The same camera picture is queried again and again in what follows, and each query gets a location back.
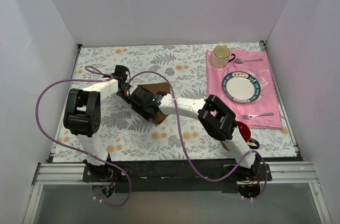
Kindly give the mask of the brown cloth napkin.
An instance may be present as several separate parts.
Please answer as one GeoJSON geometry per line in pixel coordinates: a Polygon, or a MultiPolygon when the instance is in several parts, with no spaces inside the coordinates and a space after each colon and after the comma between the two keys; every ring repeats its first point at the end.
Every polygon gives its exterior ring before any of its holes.
{"type": "MultiPolygon", "coordinates": [[[[151,93],[156,94],[157,92],[170,93],[169,84],[166,82],[163,83],[150,83],[150,84],[140,84],[140,86],[146,90],[149,90],[151,93]]],[[[157,114],[152,116],[154,122],[156,124],[162,123],[166,119],[167,115],[157,114]]]]}

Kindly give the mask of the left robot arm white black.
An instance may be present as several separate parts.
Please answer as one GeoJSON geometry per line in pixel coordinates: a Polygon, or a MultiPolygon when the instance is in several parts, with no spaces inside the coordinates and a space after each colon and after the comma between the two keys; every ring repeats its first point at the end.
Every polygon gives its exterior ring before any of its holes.
{"type": "Polygon", "coordinates": [[[88,153],[84,160],[92,175],[106,182],[113,177],[113,168],[96,158],[109,162],[110,156],[104,149],[98,134],[101,123],[101,102],[112,94],[124,93],[128,86],[130,71],[117,65],[114,73],[105,75],[103,80],[83,89],[69,91],[63,124],[81,143],[88,153]]]}

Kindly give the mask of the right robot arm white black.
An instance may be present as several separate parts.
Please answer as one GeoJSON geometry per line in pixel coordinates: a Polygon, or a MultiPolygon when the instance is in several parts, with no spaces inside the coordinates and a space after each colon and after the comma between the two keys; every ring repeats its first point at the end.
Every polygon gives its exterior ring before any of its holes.
{"type": "Polygon", "coordinates": [[[217,96],[207,99],[174,99],[165,92],[152,93],[141,86],[131,87],[125,95],[132,109],[146,120],[156,115],[176,115],[198,120],[213,139],[220,141],[237,162],[239,167],[234,177],[253,180],[260,173],[260,160],[251,152],[259,143],[251,138],[251,131],[243,122],[236,121],[235,113],[217,96]]]}

